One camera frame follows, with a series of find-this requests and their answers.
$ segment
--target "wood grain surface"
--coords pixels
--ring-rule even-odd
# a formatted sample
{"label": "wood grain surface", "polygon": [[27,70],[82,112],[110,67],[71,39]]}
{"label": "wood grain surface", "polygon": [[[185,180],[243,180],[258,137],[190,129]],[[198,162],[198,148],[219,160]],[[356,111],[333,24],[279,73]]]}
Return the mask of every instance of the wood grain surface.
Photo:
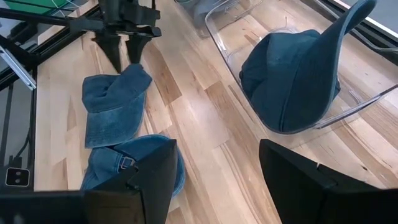
{"label": "wood grain surface", "polygon": [[[88,2],[80,13],[93,5]],[[212,39],[199,38],[174,2],[157,1],[157,7],[163,36],[144,49],[142,64],[154,81],[138,135],[175,138],[185,159],[187,181],[170,204],[168,224],[280,223],[259,164],[262,138],[376,187],[398,187],[398,91],[333,126],[292,136],[275,134],[251,109]],[[298,30],[321,32],[330,25],[298,0],[267,0],[261,7],[262,13],[253,12],[223,29],[242,33],[232,43],[250,44],[245,37],[280,27],[286,18]],[[40,41],[58,28],[53,29]],[[81,84],[91,75],[116,74],[92,37],[87,33],[39,67],[36,190],[80,188],[90,154],[84,148]],[[128,60],[121,47],[125,67]],[[364,96],[398,83],[398,68],[350,35],[344,40],[339,74]]]}

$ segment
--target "denim hat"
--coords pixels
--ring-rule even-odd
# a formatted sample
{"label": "denim hat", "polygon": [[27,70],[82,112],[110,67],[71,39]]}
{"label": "denim hat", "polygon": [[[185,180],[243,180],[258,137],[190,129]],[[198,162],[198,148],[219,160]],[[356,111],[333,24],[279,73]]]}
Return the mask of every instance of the denim hat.
{"label": "denim hat", "polygon": [[[151,155],[158,147],[169,140],[168,137],[151,134],[138,137],[113,147],[94,148],[88,159],[82,190],[88,190],[107,181],[136,161]],[[184,161],[178,150],[177,176],[173,196],[177,195],[185,183]]]}
{"label": "denim hat", "polygon": [[88,112],[85,147],[112,146],[134,137],[151,81],[140,64],[129,65],[120,75],[85,78],[82,99]]}
{"label": "denim hat", "polygon": [[325,115],[340,90],[337,65],[343,36],[375,5],[376,0],[357,2],[323,34],[270,33],[255,46],[239,76],[264,125],[293,134]]}

